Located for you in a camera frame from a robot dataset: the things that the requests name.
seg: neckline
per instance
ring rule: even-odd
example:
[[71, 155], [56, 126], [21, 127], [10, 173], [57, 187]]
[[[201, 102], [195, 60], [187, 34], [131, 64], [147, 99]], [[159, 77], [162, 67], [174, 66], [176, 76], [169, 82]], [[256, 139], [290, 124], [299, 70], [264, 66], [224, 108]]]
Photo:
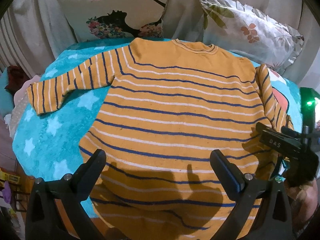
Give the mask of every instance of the neckline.
[[196, 45], [195, 48], [190, 48], [188, 46], [189, 42], [180, 41], [179, 39], [172, 40], [172, 42], [178, 45], [179, 47], [194, 53], [215, 54], [218, 50], [218, 46], [214, 44], [210, 44], [209, 46], [206, 46], [205, 44], [199, 41], [192, 43], [193, 45]]

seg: striped sweater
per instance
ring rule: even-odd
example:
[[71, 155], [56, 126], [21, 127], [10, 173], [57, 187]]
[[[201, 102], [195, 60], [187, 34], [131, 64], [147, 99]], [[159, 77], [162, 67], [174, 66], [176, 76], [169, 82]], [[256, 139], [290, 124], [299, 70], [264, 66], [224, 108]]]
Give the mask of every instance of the striped sweater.
[[32, 84], [28, 96], [40, 115], [61, 108], [72, 90], [104, 86], [110, 90], [79, 148], [84, 162], [97, 148], [106, 152], [91, 198], [99, 216], [132, 240], [210, 239], [235, 206], [210, 166], [211, 151], [267, 179], [276, 153], [259, 143], [255, 124], [292, 126], [266, 65], [255, 69], [200, 42], [137, 38]]

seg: sweater's right sleeve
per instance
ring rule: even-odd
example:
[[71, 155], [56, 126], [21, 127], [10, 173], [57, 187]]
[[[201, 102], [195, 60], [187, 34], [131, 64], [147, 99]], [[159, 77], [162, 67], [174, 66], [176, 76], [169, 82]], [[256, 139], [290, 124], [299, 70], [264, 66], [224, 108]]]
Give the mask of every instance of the sweater's right sleeve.
[[37, 115], [53, 112], [61, 108], [72, 90], [109, 86], [119, 73], [116, 50], [102, 52], [67, 73], [31, 84], [27, 89], [29, 101]]

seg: metal bolt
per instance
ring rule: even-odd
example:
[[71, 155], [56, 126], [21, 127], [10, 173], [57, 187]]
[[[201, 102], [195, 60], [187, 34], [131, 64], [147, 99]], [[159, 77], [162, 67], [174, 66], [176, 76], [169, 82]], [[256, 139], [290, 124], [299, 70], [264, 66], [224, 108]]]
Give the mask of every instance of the metal bolt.
[[250, 174], [250, 173], [246, 173], [246, 174], [244, 175], [244, 177], [245, 177], [247, 180], [252, 180], [252, 179], [253, 179], [253, 176], [252, 176], [252, 174]]
[[275, 177], [275, 181], [276, 181], [277, 183], [281, 183], [281, 182], [282, 182], [282, 179], [281, 179], [279, 176], [276, 176], [276, 177]]
[[36, 178], [35, 183], [39, 184], [40, 182], [42, 182], [42, 178]]
[[71, 173], [67, 173], [63, 176], [64, 180], [70, 180], [72, 178], [72, 174]]

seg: white pillow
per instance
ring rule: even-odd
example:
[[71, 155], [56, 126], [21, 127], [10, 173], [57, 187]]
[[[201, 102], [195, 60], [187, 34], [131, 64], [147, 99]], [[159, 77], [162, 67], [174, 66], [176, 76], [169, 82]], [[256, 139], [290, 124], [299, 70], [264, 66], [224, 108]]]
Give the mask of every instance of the white pillow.
[[167, 0], [57, 0], [79, 42], [117, 37], [162, 37]]
[[200, 0], [203, 43], [248, 57], [282, 74], [302, 50], [303, 36], [260, 10], [233, 0]]

